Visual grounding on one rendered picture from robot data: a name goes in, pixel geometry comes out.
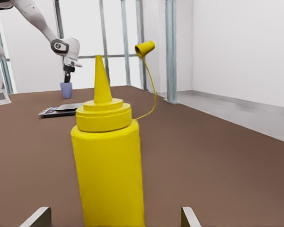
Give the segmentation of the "lilac blue cup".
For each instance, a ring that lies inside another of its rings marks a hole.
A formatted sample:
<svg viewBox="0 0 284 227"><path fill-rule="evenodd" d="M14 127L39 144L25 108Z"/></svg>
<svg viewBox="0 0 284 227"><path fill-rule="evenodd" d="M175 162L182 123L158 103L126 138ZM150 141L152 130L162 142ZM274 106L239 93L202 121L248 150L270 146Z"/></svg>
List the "lilac blue cup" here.
<svg viewBox="0 0 284 227"><path fill-rule="evenodd" d="M62 82L60 83L61 93L64 99L72 98L72 83Z"/></svg>

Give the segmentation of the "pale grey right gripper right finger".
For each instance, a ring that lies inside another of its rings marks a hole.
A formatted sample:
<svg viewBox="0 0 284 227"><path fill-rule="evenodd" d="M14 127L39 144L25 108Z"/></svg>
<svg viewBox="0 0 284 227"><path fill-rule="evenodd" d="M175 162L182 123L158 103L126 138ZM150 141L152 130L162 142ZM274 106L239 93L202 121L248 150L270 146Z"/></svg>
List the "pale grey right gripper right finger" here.
<svg viewBox="0 0 284 227"><path fill-rule="evenodd" d="M181 227L202 227L191 207L181 208Z"/></svg>

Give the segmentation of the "black kitchen scale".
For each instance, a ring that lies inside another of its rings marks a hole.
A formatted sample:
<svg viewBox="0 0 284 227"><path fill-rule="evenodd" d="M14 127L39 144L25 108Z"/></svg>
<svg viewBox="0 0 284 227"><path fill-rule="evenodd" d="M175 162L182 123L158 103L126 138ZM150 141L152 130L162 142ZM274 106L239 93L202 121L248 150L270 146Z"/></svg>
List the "black kitchen scale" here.
<svg viewBox="0 0 284 227"><path fill-rule="evenodd" d="M42 118L73 116L76 114L76 110L82 106L83 103L63 104L58 107L49 107L40 112L38 115Z"/></svg>

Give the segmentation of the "small yellow tethered cap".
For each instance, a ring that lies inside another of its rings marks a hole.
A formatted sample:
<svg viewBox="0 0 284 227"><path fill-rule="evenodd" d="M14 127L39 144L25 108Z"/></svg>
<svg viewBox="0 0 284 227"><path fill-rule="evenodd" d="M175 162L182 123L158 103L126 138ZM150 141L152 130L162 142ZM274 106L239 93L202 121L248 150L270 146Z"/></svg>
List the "small yellow tethered cap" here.
<svg viewBox="0 0 284 227"><path fill-rule="evenodd" d="M147 41L147 42L144 42L144 43L141 43L141 44L137 44L135 46L135 52L137 54L137 56L142 60L142 62L144 63L144 66L146 67L146 70L148 72L148 75L150 77L150 80L151 80L151 85L152 85L152 88L153 88L153 94L154 94L154 104L153 104L153 107L152 107L152 110L149 111L147 114L143 115L143 116L140 116L134 120L139 120L149 114L151 114L155 107L156 107L156 103L157 103L157 91L155 89L155 86L154 86L154 82L153 82L153 79L152 79L152 76L151 76L151 73L150 73L150 70L149 70L149 67L144 59L144 57L150 53L151 51L153 51L155 49L155 43L153 41Z"/></svg>

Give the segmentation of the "yellow sauce squeeze bottle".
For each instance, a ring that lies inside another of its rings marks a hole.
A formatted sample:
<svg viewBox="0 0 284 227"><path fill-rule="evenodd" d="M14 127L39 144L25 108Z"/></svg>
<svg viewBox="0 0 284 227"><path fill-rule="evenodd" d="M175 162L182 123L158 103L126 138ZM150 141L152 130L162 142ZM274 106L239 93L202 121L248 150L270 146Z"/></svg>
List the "yellow sauce squeeze bottle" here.
<svg viewBox="0 0 284 227"><path fill-rule="evenodd" d="M86 227L144 227L139 124L71 140Z"/></svg>

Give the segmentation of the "yellow nozzle bottle lid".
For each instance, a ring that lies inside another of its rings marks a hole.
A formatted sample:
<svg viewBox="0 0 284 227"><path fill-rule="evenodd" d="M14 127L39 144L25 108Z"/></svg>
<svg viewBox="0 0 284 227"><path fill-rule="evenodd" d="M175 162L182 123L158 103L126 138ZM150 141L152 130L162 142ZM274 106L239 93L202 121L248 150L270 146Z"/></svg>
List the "yellow nozzle bottle lid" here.
<svg viewBox="0 0 284 227"><path fill-rule="evenodd" d="M96 56L94 99L76 110L77 127L84 132L108 132L132 123L131 105L112 98L102 57Z"/></svg>

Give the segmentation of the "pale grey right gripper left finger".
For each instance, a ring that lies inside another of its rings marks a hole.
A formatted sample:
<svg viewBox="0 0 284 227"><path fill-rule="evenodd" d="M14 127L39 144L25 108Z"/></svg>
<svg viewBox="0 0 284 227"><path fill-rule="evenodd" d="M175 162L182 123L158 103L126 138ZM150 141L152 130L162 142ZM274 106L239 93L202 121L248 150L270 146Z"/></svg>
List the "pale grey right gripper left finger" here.
<svg viewBox="0 0 284 227"><path fill-rule="evenodd" d="M52 227L52 209L40 207L19 227Z"/></svg>

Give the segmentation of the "silver frame post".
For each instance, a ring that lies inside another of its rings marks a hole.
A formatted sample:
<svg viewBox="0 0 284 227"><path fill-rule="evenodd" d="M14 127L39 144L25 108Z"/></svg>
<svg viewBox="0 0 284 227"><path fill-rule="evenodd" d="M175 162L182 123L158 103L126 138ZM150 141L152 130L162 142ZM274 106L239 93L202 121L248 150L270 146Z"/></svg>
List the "silver frame post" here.
<svg viewBox="0 0 284 227"><path fill-rule="evenodd" d="M0 45L3 48L1 33L0 33ZM14 91L13 91L13 87L12 87L12 83L11 83L11 78L10 78L10 73L9 73L7 61L0 61L0 63L1 63L1 69L2 69L2 72L3 72L3 78L5 80L5 88L7 90L7 93L9 95L11 95L11 94L14 93Z"/></svg>
<svg viewBox="0 0 284 227"><path fill-rule="evenodd" d="M165 0L166 30L166 101L178 104L177 98L177 12L176 0Z"/></svg>
<svg viewBox="0 0 284 227"><path fill-rule="evenodd" d="M138 44L140 44L144 43L142 0L135 0L135 1L136 1L136 17L137 17L137 38L138 38ZM143 90L147 90L146 71L140 57L139 57L139 71L140 71L141 88Z"/></svg>
<svg viewBox="0 0 284 227"><path fill-rule="evenodd" d="M56 15L56 24L57 24L57 29L58 29L58 36L59 36L59 38L64 38L59 0L54 0L54 9L55 9L55 15Z"/></svg>
<svg viewBox="0 0 284 227"><path fill-rule="evenodd" d="M109 62L108 62L108 53L107 53L107 39L106 39L106 28L105 28L105 17L104 17L103 0L99 0L99 11L100 11L100 20L101 20L101 31L102 31L103 50L104 50L105 70L106 70L108 83L110 84L110 74L109 74Z"/></svg>
<svg viewBox="0 0 284 227"><path fill-rule="evenodd" d="M123 41L124 41L124 60L126 71L126 84L131 85L130 63L129 63L129 48L128 48L128 33L127 33L127 17L125 0L121 0L122 26L123 26Z"/></svg>

